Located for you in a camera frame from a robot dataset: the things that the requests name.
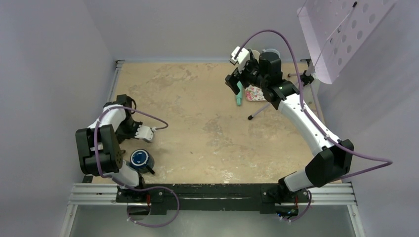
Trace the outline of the grey white mug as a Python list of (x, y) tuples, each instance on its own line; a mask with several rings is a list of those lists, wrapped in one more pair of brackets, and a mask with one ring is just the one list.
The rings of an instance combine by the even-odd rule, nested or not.
[(275, 53), (278, 55), (278, 57), (281, 57), (280, 52), (274, 48), (268, 48), (268, 49), (263, 49), (262, 50), (263, 53), (265, 52), (270, 52), (270, 53)]

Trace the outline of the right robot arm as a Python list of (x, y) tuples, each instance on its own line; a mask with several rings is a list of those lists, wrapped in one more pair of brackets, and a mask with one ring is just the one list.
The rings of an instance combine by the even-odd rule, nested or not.
[(278, 203), (289, 201), (298, 191), (322, 187), (349, 172), (353, 143), (341, 140), (314, 116), (297, 87), (283, 79), (282, 61), (276, 53), (264, 52), (255, 59), (250, 50), (237, 47), (230, 62), (236, 69), (226, 76), (225, 83), (234, 94), (240, 92), (238, 83), (260, 88), (265, 100), (298, 129), (314, 156), (304, 169), (281, 178), (277, 187), (267, 190), (268, 196)]

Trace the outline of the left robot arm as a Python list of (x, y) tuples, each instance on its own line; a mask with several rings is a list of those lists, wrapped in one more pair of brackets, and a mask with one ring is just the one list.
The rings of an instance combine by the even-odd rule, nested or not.
[(140, 173), (123, 160), (120, 144), (134, 139), (142, 122), (133, 119), (136, 108), (134, 99), (126, 94), (103, 107), (104, 115), (87, 128), (75, 133), (79, 164), (83, 174), (111, 178), (128, 189), (128, 196), (135, 202), (147, 197), (147, 188)]

